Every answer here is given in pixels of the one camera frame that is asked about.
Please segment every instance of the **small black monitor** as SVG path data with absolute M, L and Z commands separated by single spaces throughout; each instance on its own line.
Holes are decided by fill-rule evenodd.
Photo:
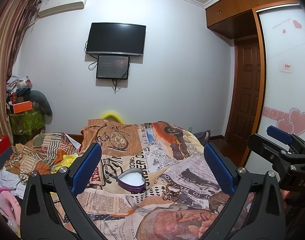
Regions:
M 92 23 L 86 53 L 143 56 L 146 26 Z
M 129 57 L 99 56 L 96 78 L 128 79 Z

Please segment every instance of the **air conditioner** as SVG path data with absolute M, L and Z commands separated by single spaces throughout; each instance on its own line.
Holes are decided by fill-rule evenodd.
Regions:
M 39 9 L 39 17 L 52 14 L 83 9 L 86 0 L 44 0 Z

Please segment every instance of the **blue pad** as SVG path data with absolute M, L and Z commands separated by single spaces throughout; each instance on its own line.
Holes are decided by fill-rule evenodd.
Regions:
M 82 193 L 101 159 L 101 147 L 96 144 L 73 177 L 72 194 Z
M 293 141 L 289 133 L 286 133 L 272 125 L 267 128 L 267 134 L 286 145 L 291 144 Z
M 236 191 L 233 176 L 230 174 L 225 164 L 209 144 L 205 146 L 204 157 L 219 186 L 221 187 L 222 192 L 232 196 Z

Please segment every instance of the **metal bolt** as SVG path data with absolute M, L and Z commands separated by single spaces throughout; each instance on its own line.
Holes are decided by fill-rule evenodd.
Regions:
M 275 177 L 275 173 L 274 173 L 273 171 L 268 171 L 268 175 L 269 175 L 270 177 Z
M 67 167 L 61 167 L 61 168 L 59 168 L 59 172 L 60 172 L 60 173 L 65 173 L 67 170 L 68 170 Z
M 35 177 L 37 174 L 38 174 L 38 171 L 32 171 L 32 172 L 30 173 L 30 176 Z
M 246 168 L 244 168 L 244 167 L 239 167 L 237 170 L 238 170 L 239 173 L 246 173 L 247 172 Z

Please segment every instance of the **door frame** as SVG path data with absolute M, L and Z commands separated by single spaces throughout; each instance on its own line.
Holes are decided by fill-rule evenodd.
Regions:
M 248 40 L 248 39 L 253 39 L 253 38 L 258 38 L 259 40 L 259 52 L 260 52 L 260 87 L 259 87 L 259 99 L 258 99 L 258 105 L 257 105 L 257 111 L 255 115 L 255 120 L 254 120 L 254 126 L 251 131 L 251 134 L 257 133 L 260 120 L 261 120 L 261 115 L 262 115 L 262 109 L 263 109 L 263 102 L 265 99 L 265 92 L 266 92 L 266 49 L 265 49 L 265 44 L 263 40 L 263 32 L 261 28 L 261 22 L 259 20 L 259 16 L 257 11 L 273 6 L 279 6 L 279 5 L 286 5 L 286 4 L 294 4 L 298 3 L 297 0 L 287 0 L 287 1 L 279 1 L 279 2 L 274 2 L 270 4 L 265 4 L 261 5 L 258 7 L 255 7 L 252 9 L 252 12 L 254 14 L 254 19 L 256 22 L 256 27 L 257 27 L 257 35 L 252 35 L 252 36 L 247 36 L 239 39 L 235 39 L 235 41 L 242 41 L 242 40 Z M 233 109 L 235 106 L 235 100 L 236 100 L 236 90 L 237 90 L 237 74 L 238 74 L 238 52 L 237 52 L 237 45 L 235 42 L 235 75 L 234 75 L 234 85 L 233 85 L 233 92 L 232 92 L 232 100 L 231 100 L 231 107 L 230 107 L 230 113 L 229 113 L 229 119 L 228 119 L 228 124 L 226 132 L 225 132 L 225 138 L 228 135 L 228 131 L 230 128 L 231 124 L 231 118 L 232 118 L 232 113 Z M 240 167 L 244 167 L 248 157 L 250 156 L 251 150 L 247 147 L 244 155 L 242 157 L 242 160 L 239 164 Z

